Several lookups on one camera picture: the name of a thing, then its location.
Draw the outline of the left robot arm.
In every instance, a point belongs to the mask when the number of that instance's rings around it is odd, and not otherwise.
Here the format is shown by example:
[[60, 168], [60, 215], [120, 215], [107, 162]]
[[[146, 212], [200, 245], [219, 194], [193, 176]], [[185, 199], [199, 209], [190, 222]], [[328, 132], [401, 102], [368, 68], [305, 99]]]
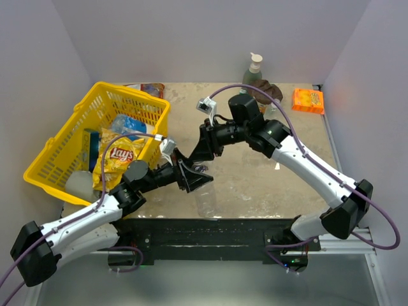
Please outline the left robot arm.
[[10, 251], [12, 268], [20, 272], [26, 286], [33, 287], [45, 282], [85, 248], [127, 249], [132, 242], [129, 231], [117, 228], [104, 235], [98, 233], [98, 228], [138, 210], [146, 202], [143, 197], [146, 192], [177, 183], [181, 190], [190, 193], [213, 181], [210, 175], [196, 170], [196, 165], [214, 157], [214, 153], [198, 151], [185, 157], [174, 149], [170, 160], [154, 170], [145, 161], [131, 162], [121, 182], [109, 193], [103, 193], [97, 202], [41, 226], [34, 221], [23, 225]]

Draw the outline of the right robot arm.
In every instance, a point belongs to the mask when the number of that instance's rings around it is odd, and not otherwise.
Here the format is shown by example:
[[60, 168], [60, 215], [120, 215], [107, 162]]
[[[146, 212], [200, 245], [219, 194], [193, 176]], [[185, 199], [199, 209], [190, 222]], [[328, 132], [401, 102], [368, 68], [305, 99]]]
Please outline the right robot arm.
[[232, 120], [220, 124], [215, 119], [216, 103], [210, 98], [198, 101], [197, 110], [208, 115], [200, 126], [200, 139], [189, 156], [193, 163], [212, 161], [224, 146], [246, 142], [252, 150], [284, 165], [308, 183], [329, 206], [328, 210], [301, 215], [281, 240], [288, 249], [299, 250], [308, 239], [329, 233], [347, 239], [368, 211], [373, 186], [367, 180], [356, 182], [324, 162], [302, 143], [282, 122], [265, 119], [257, 102], [248, 94], [228, 101]]

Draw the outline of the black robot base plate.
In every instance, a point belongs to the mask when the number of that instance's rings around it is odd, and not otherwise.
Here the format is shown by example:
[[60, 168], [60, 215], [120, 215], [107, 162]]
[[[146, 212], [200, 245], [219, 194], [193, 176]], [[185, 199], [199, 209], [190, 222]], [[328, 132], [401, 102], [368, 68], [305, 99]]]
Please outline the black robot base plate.
[[129, 268], [159, 260], [260, 261], [275, 259], [301, 271], [310, 252], [320, 251], [313, 238], [298, 246], [289, 237], [291, 219], [124, 219], [113, 225], [118, 251], [108, 252], [108, 266]]

